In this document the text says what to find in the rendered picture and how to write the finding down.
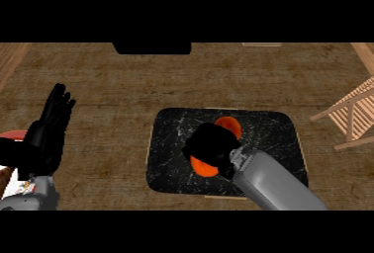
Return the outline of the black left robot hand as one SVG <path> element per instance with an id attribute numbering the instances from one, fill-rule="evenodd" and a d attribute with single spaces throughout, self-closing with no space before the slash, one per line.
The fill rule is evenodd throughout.
<path id="1" fill-rule="evenodd" d="M 52 176 L 63 162 L 65 130 L 76 100 L 58 83 L 42 117 L 33 122 L 23 141 L 0 137 L 0 165 L 18 169 L 18 179 Z"/>

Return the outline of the black appliance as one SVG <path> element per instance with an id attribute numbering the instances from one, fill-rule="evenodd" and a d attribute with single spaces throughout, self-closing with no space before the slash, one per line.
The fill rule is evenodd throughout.
<path id="1" fill-rule="evenodd" d="M 190 42 L 116 42 L 114 48 L 120 54 L 190 54 Z"/>

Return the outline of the black marble tray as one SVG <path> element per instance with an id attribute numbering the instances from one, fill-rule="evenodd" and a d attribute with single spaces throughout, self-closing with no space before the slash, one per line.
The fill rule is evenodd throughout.
<path id="1" fill-rule="evenodd" d="M 299 136 L 286 114 L 272 111 L 166 108 L 157 114 L 153 128 L 147 170 L 150 188 L 170 194 L 244 196 L 235 184 L 221 176 L 200 177 L 184 155 L 187 140 L 199 126 L 203 123 L 213 124 L 221 117 L 233 117 L 240 122 L 240 142 L 246 151 L 265 151 L 308 185 Z"/>

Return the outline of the orange squash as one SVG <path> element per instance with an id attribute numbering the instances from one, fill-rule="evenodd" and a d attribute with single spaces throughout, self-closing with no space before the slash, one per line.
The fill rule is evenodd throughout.
<path id="1" fill-rule="evenodd" d="M 222 126 L 224 128 L 230 129 L 231 132 L 235 134 L 237 139 L 240 140 L 240 137 L 243 135 L 243 127 L 240 122 L 233 117 L 221 117 L 215 123 L 216 125 Z M 204 162 L 197 160 L 196 158 L 190 161 L 191 167 L 194 169 L 194 172 L 201 177 L 215 177 L 218 174 L 218 168 L 207 165 Z"/>

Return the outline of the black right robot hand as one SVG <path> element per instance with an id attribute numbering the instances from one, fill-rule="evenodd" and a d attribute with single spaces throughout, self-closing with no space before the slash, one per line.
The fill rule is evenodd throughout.
<path id="1" fill-rule="evenodd" d="M 196 158 L 212 167 L 227 179 L 234 178 L 231 151 L 241 147 L 241 142 L 230 129 L 213 123 L 203 123 L 196 129 L 182 149 L 187 160 Z"/>

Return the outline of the wooden tiered shelf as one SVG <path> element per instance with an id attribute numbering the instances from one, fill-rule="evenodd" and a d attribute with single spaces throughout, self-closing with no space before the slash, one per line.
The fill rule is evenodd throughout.
<path id="1" fill-rule="evenodd" d="M 324 117 L 332 119 L 345 134 L 345 142 L 335 146 L 336 150 L 374 142 L 374 135 L 364 136 L 374 127 L 374 76 L 311 120 Z"/>

